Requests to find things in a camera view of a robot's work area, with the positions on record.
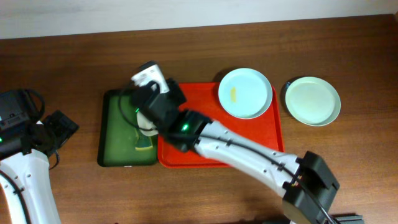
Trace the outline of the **green yellow sponge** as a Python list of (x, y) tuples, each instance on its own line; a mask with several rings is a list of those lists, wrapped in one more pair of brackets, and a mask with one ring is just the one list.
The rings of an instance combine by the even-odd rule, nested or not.
[(138, 129), (136, 130), (135, 149), (137, 151), (148, 151), (153, 149), (152, 138), (142, 134)]

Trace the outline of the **pale green plate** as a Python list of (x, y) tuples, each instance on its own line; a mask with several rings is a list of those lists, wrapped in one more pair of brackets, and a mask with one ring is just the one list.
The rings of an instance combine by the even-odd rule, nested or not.
[(326, 126), (340, 114), (341, 100), (336, 89), (317, 77), (302, 77), (288, 84), (285, 105), (299, 122), (309, 126)]

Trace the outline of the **white plate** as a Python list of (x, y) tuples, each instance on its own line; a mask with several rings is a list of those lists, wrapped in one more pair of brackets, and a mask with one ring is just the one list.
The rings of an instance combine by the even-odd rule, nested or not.
[(143, 135), (151, 137), (158, 135), (153, 122), (149, 121), (140, 111), (137, 112), (137, 125), (140, 127), (140, 131)]

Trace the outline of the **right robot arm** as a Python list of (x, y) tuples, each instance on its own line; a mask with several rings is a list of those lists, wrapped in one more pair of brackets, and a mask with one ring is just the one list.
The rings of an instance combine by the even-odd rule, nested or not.
[(193, 151), (257, 179), (282, 197), (284, 215), (293, 223), (338, 223), (328, 211), (340, 187), (326, 162), (314, 152), (303, 158), (278, 152), (246, 139), (219, 121), (194, 110), (179, 84), (168, 79), (167, 91), (155, 80), (131, 80), (131, 104), (147, 118), (165, 142), (181, 152)]

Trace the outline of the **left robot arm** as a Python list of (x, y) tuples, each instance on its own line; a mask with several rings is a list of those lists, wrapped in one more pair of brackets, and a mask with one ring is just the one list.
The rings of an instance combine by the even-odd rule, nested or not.
[(49, 157), (79, 129), (57, 110), (44, 116), (31, 89), (1, 93), (1, 188), (13, 223), (60, 223), (50, 185)]

